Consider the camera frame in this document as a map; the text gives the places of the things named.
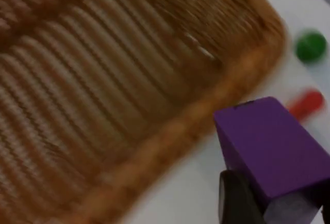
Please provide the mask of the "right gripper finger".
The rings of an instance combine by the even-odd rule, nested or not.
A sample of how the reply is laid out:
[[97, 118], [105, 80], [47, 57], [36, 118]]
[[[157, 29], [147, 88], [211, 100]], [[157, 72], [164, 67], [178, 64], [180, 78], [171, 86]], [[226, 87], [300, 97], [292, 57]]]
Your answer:
[[249, 183], [236, 171], [220, 173], [218, 216], [219, 223], [265, 223]]

